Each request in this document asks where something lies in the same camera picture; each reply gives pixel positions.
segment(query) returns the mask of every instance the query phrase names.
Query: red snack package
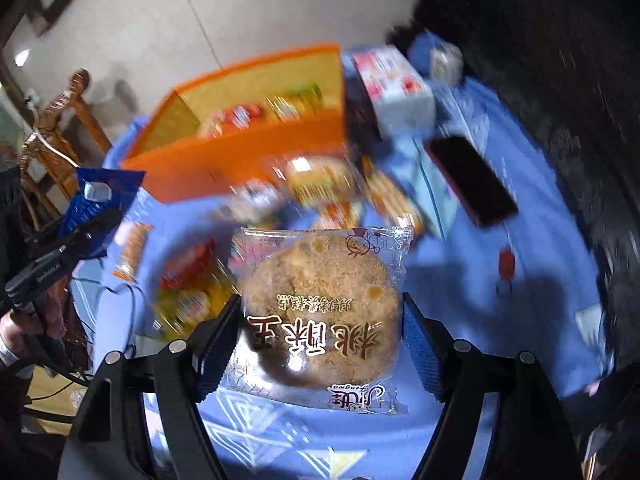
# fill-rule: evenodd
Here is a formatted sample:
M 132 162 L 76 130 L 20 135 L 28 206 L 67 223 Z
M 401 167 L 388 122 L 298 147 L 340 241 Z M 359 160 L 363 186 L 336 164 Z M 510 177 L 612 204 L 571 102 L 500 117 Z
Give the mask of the red snack package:
M 215 241 L 193 246 L 171 259 L 160 278 L 162 288 L 185 288 L 211 268 Z
M 218 110 L 200 127 L 199 136 L 217 137 L 225 128 L 244 130 L 254 119 L 264 117 L 264 107 L 259 104 L 236 105 L 233 108 Z

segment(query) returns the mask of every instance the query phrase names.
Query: floor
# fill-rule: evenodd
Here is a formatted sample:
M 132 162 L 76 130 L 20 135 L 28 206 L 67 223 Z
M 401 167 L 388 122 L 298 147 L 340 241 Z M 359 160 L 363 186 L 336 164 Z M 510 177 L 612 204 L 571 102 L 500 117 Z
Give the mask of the floor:
M 413 0 L 74 0 L 40 38 L 22 20 L 2 53 L 27 93 L 48 102 L 78 68 L 87 100 L 115 140 L 171 86 L 245 58 L 300 44 L 381 43 Z M 30 54 L 22 67 L 19 52 Z

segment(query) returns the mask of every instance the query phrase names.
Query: cracker package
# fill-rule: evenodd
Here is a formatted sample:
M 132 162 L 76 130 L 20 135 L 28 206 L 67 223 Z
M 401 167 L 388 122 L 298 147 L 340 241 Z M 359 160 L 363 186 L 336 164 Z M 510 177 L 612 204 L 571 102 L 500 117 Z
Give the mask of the cracker package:
M 303 208 L 354 202 L 362 196 L 362 180 L 344 153 L 302 155 L 272 164 L 278 183 Z
M 408 227 L 242 229 L 242 323 L 227 386 L 311 408 L 400 413 Z M 265 244 L 269 251 L 252 251 Z
M 376 170 L 369 157 L 362 158 L 367 197 L 376 213 L 395 226 L 414 228 L 415 237 L 424 232 L 422 214 L 415 203 L 383 171 Z

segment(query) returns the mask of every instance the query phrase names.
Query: screw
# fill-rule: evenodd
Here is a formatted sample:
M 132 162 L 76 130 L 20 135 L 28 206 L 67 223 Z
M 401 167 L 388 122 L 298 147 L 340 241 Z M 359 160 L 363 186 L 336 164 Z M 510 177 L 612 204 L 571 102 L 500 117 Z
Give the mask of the screw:
M 169 343 L 169 352 L 172 354 L 179 354 L 184 352 L 187 348 L 187 342 L 184 339 L 176 339 Z
M 471 343 L 465 339 L 458 339 L 453 343 L 453 348 L 458 352 L 466 354 L 471 351 Z
M 532 365 L 536 362 L 536 356 L 531 352 L 520 352 L 520 360 L 526 365 Z
M 120 360 L 120 352 L 118 352 L 117 350 L 109 352 L 104 358 L 104 362 L 107 363 L 108 365 L 117 363 L 119 360 Z

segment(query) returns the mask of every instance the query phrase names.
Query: white box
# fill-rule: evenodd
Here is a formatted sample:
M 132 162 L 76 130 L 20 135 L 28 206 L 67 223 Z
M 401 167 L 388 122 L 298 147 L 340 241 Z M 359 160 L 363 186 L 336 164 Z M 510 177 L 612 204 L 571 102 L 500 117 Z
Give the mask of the white box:
M 353 55 L 364 88 L 378 119 L 380 134 L 420 135 L 435 126 L 433 92 L 394 46 Z

